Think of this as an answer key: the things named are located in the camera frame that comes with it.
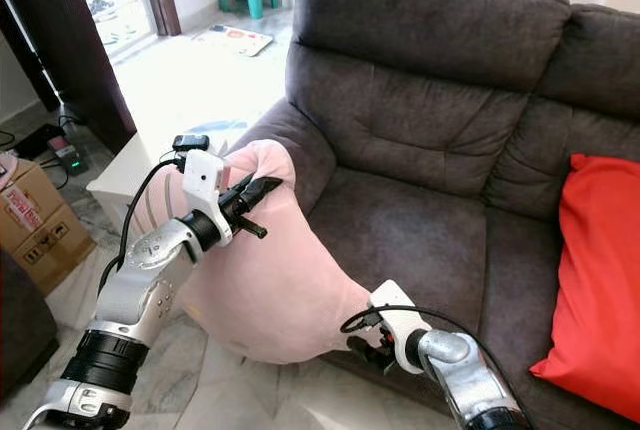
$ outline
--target sofa backrest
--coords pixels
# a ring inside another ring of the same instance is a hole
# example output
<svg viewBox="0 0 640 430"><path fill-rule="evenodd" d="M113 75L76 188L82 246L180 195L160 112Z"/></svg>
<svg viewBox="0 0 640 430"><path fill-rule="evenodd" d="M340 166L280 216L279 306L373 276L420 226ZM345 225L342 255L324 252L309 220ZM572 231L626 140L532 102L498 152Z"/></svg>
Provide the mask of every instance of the sofa backrest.
<svg viewBox="0 0 640 430"><path fill-rule="evenodd" d="M492 205L555 219L572 153L640 161L640 15L572 7L483 194Z"/></svg>
<svg viewBox="0 0 640 430"><path fill-rule="evenodd" d="M287 97L338 162L479 196L567 0L296 0Z"/></svg>

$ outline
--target sofa armrest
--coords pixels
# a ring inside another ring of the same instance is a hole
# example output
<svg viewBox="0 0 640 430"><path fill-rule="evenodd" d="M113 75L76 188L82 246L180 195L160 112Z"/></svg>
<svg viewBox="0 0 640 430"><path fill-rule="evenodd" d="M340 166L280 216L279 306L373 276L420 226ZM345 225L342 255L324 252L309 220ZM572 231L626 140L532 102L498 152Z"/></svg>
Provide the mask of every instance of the sofa armrest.
<svg viewBox="0 0 640 430"><path fill-rule="evenodd" d="M232 147L253 140L280 142L291 155L296 171L296 197L305 215L313 209L336 168L336 157L318 127L286 99L278 101Z"/></svg>

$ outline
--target red pillow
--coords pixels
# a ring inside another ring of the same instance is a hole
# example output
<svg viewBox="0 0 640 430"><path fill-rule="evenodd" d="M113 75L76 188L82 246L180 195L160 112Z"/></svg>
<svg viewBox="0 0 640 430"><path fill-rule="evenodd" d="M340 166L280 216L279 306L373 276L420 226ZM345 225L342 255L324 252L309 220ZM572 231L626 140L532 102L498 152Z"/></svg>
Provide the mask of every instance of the red pillow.
<svg viewBox="0 0 640 430"><path fill-rule="evenodd" d="M640 164L571 156L554 347L536 376L640 423Z"/></svg>

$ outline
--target cardboard box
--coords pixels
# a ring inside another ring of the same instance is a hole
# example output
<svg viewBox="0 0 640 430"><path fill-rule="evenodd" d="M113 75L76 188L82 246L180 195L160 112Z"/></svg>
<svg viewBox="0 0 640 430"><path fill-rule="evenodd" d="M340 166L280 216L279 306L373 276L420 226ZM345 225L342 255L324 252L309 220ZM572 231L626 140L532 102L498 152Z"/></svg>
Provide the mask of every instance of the cardboard box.
<svg viewBox="0 0 640 430"><path fill-rule="evenodd" d="M0 245L13 253L63 203L40 165L19 160L11 182L0 192Z"/></svg>
<svg viewBox="0 0 640 430"><path fill-rule="evenodd" d="M10 253L38 288L48 295L94 247L95 243L71 208L62 204Z"/></svg>

